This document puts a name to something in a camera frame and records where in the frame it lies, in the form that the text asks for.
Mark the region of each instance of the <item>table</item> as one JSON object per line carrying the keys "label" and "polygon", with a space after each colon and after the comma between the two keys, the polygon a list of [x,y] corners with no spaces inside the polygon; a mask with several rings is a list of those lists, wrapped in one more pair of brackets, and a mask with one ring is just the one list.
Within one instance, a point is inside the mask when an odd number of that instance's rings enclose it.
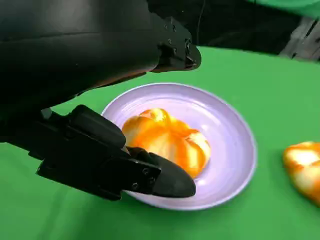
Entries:
{"label": "table", "polygon": [[320,141],[320,67],[274,56],[201,48],[192,72],[149,73],[89,91],[55,107],[78,104],[97,112],[133,87],[158,82],[193,85],[225,99],[249,123],[258,167],[243,193],[196,212],[150,207],[124,195],[109,202],[35,175],[39,161],[0,145],[0,237],[3,240],[310,240],[320,236],[320,210],[300,196],[281,153],[291,144]]}

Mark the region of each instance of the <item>orange pumpkin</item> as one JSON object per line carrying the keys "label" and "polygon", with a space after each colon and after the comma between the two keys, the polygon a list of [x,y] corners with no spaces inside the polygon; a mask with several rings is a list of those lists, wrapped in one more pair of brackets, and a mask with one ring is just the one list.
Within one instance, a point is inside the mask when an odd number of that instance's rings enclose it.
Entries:
{"label": "orange pumpkin", "polygon": [[129,147],[143,148],[182,167],[195,178],[209,161],[206,138],[164,109],[153,108],[129,118],[122,127]]}
{"label": "orange pumpkin", "polygon": [[320,207],[320,142],[302,142],[284,151],[284,165],[295,187]]}

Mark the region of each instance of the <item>green backdrop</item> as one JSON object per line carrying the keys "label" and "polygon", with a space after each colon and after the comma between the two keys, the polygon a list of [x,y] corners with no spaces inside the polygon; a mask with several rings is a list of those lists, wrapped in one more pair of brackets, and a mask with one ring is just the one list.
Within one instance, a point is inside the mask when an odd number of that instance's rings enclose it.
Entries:
{"label": "green backdrop", "polygon": [[203,64],[95,89],[55,107],[78,104],[97,112],[133,87],[177,82],[210,91],[248,121],[258,143],[258,167],[243,193],[197,212],[153,208],[129,196],[109,202],[35,175],[39,161],[0,145],[1,240],[310,240],[320,236],[320,210],[290,185],[281,153],[320,141],[320,67],[279,57],[201,48]]}

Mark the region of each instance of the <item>purple plate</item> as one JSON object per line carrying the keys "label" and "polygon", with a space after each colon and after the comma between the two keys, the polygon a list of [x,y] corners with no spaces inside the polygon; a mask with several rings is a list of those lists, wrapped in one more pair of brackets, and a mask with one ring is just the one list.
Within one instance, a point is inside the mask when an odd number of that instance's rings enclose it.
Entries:
{"label": "purple plate", "polygon": [[250,128],[235,109],[192,86],[156,83],[121,94],[102,115],[122,128],[128,118],[152,108],[163,108],[202,132],[210,143],[211,158],[194,180],[193,197],[165,198],[127,192],[129,195],[155,207],[191,211],[222,204],[244,189],[255,171],[257,150]]}

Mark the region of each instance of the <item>orange and white toy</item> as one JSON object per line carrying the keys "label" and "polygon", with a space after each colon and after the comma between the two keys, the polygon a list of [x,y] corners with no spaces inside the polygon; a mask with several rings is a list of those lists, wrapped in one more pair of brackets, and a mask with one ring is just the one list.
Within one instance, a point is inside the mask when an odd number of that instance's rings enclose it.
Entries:
{"label": "orange and white toy", "polygon": [[284,164],[296,188],[320,207],[320,142],[288,147]]}
{"label": "orange and white toy", "polygon": [[203,134],[164,109],[149,109],[129,118],[122,132],[127,146],[143,148],[166,158],[192,178],[199,175],[210,158],[210,145]]}

